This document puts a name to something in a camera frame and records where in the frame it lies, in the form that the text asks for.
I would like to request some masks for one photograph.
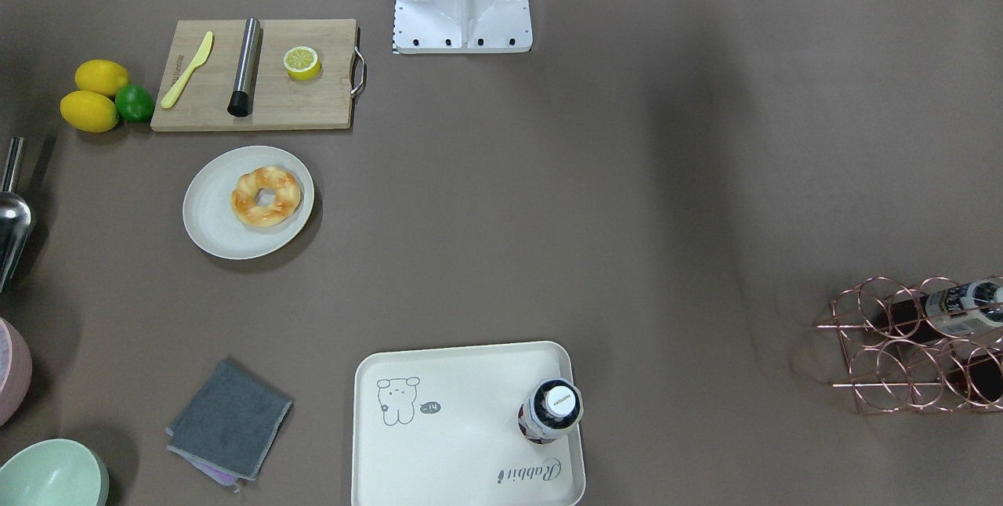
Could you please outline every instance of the folded towel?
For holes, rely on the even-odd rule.
[[[223,360],[168,427],[168,449],[224,486],[254,481],[292,404]]]

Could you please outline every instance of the pink bowl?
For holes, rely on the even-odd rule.
[[[0,426],[21,406],[31,382],[31,353],[21,334],[0,318]]]

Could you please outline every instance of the bowl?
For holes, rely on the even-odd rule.
[[[0,467],[4,506],[104,506],[107,498],[107,468],[73,440],[38,442]]]
[[[30,382],[28,345],[10,322],[0,318],[0,426],[21,406]]]

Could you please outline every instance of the butter knife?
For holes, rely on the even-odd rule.
[[[199,46],[199,51],[195,52],[195,56],[188,64],[188,67],[185,67],[185,71],[182,73],[182,76],[175,81],[175,84],[171,85],[171,88],[168,89],[168,93],[160,99],[160,106],[170,108],[175,105],[175,102],[178,102],[178,98],[182,95],[182,91],[185,91],[185,85],[188,84],[188,80],[192,76],[192,73],[206,63],[206,60],[209,59],[209,52],[211,51],[213,51],[212,30],[206,32],[206,37],[202,39],[202,45]]]

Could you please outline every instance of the wooden cutting board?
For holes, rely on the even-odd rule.
[[[251,114],[227,112],[247,20],[180,20],[171,43],[150,128],[157,132],[326,131],[352,123],[352,66],[358,29],[355,20],[262,20],[261,59]],[[160,98],[188,66],[206,35],[215,36],[204,66],[192,74],[171,108]],[[287,50],[308,45],[320,56],[320,74],[294,80],[282,59]]]

